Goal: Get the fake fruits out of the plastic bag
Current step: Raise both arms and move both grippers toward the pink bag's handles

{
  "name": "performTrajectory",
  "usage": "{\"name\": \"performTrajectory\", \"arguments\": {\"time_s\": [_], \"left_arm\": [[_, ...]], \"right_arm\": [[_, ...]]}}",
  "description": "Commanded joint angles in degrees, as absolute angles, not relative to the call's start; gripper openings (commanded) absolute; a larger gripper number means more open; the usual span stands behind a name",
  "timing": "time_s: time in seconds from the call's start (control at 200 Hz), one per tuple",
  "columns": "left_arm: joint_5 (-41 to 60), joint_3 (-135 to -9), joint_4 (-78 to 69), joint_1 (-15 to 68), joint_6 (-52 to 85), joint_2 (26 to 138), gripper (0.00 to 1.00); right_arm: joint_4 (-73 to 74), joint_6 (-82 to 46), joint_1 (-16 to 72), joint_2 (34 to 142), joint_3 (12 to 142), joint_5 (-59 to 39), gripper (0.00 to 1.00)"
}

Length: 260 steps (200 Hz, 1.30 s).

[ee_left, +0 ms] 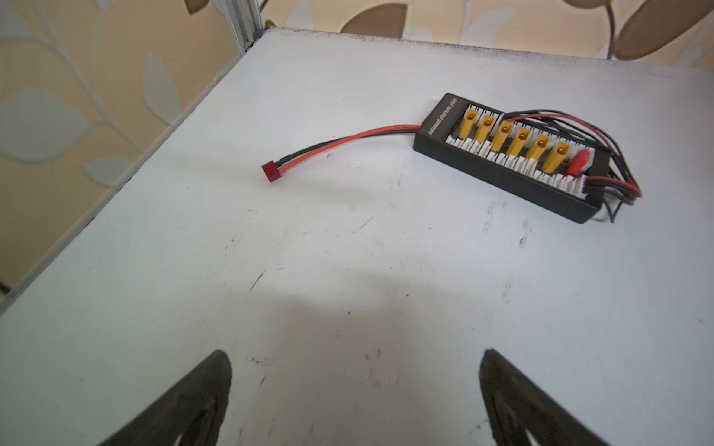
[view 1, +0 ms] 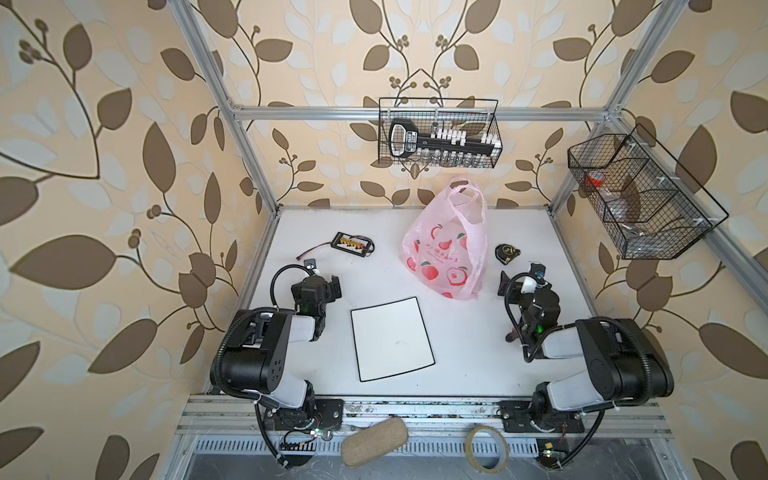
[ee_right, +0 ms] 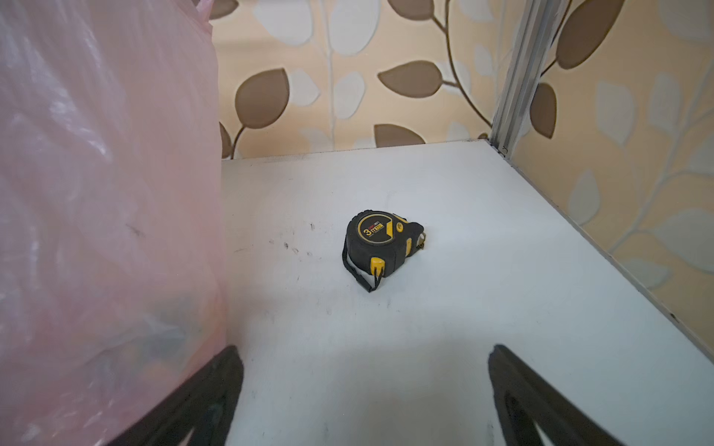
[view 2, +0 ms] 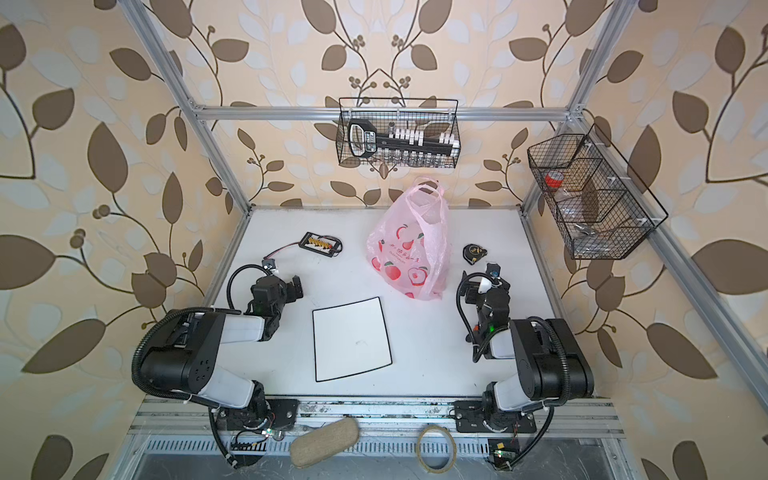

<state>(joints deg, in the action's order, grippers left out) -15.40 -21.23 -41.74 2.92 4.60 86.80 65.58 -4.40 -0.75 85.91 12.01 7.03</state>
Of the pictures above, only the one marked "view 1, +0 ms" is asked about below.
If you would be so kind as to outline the pink plastic fruit-print bag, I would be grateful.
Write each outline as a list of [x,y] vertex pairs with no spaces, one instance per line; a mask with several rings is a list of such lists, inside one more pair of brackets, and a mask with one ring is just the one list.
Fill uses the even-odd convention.
[[448,299],[475,300],[490,247],[487,202],[467,177],[455,177],[407,229],[400,260],[424,285]]

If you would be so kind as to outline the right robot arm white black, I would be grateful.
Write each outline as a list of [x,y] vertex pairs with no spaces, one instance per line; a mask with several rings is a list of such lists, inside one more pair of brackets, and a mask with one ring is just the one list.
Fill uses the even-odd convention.
[[660,348],[631,319],[594,316],[559,323],[560,298],[544,273],[544,266],[535,264],[528,272],[500,275],[497,294],[512,325],[505,340],[520,344],[527,364],[581,359],[585,367],[539,383],[528,404],[503,403],[502,417],[508,432],[582,434],[569,451],[547,446],[537,459],[545,469],[563,470],[595,436],[609,410],[668,397],[674,378]]

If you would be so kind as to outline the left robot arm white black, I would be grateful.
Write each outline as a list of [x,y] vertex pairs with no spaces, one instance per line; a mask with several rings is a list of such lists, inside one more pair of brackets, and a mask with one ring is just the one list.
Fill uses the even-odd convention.
[[253,403],[268,452],[291,469],[304,465],[319,438],[342,425],[344,401],[316,398],[312,383],[288,372],[288,347],[320,339],[327,306],[342,298],[340,280],[321,276],[312,260],[288,264],[269,284],[271,304],[239,310],[210,369],[211,384],[229,397]]

